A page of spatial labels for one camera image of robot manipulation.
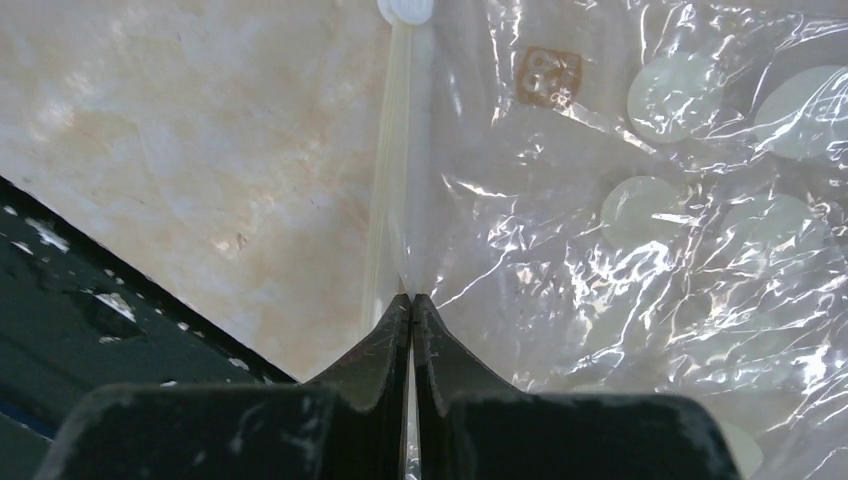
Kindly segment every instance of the clear plastic bag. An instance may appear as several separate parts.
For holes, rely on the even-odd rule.
[[[690,396],[746,476],[839,477],[846,27],[439,2],[428,265],[448,327],[525,390]]]

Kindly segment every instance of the marble tile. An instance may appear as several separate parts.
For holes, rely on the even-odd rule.
[[[373,0],[0,1],[0,173],[306,379],[359,334]]]

